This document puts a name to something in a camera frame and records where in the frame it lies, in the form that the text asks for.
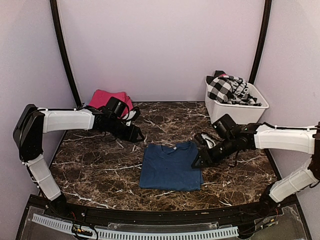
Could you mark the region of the dark blue garment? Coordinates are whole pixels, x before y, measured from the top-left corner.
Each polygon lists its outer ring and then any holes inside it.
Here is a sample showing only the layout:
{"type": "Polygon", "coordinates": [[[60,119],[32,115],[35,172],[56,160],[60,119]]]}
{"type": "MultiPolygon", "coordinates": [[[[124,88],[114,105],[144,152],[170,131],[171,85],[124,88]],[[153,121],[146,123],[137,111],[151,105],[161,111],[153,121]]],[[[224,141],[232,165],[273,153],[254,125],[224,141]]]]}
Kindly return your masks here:
{"type": "Polygon", "coordinates": [[[179,192],[199,191],[204,183],[202,171],[192,168],[198,155],[192,141],[174,147],[150,143],[144,151],[138,186],[179,192]]]}

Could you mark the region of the pink trousers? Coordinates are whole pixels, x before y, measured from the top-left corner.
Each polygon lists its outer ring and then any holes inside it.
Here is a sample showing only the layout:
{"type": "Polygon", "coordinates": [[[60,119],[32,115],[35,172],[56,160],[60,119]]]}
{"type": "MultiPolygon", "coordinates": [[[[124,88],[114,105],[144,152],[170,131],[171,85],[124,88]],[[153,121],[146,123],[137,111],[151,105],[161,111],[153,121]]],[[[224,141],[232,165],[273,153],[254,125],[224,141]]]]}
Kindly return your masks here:
{"type": "Polygon", "coordinates": [[[114,97],[118,100],[121,100],[122,102],[126,103],[129,107],[130,110],[133,109],[133,103],[131,98],[127,95],[126,92],[122,91],[122,92],[108,92],[105,90],[100,90],[97,89],[90,102],[89,102],[89,106],[94,107],[96,109],[105,106],[108,101],[110,100],[111,97],[114,97]]]}

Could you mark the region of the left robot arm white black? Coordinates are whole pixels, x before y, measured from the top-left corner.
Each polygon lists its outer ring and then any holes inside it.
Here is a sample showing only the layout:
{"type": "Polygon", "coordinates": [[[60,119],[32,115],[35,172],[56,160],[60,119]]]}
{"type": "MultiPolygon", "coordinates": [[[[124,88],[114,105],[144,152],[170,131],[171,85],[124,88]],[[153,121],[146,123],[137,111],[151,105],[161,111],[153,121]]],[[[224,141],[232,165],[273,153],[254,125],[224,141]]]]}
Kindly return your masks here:
{"type": "Polygon", "coordinates": [[[44,136],[51,132],[93,130],[110,133],[116,139],[126,142],[142,142],[145,137],[141,129],[134,124],[141,114],[140,108],[135,106],[124,114],[126,108],[120,103],[115,107],[100,108],[87,105],[80,109],[54,109],[41,108],[34,104],[28,104],[24,108],[13,130],[19,159],[58,217],[67,218],[71,208],[65,203],[66,197],[45,159],[44,136]]]}

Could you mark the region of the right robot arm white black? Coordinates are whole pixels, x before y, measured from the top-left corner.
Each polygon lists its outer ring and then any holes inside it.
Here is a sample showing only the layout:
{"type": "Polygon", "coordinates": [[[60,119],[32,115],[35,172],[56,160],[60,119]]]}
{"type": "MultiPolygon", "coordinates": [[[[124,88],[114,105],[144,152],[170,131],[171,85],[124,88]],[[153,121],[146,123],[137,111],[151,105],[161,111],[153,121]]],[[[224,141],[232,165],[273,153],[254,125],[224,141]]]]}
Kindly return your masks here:
{"type": "Polygon", "coordinates": [[[266,187],[255,205],[255,213],[266,217],[288,197],[312,188],[320,182],[320,126],[289,127],[269,123],[249,123],[241,127],[233,120],[217,120],[213,128],[222,141],[213,147],[203,147],[192,163],[192,168],[215,167],[226,157],[246,150],[269,150],[277,154],[276,165],[288,153],[293,166],[266,187]]]}

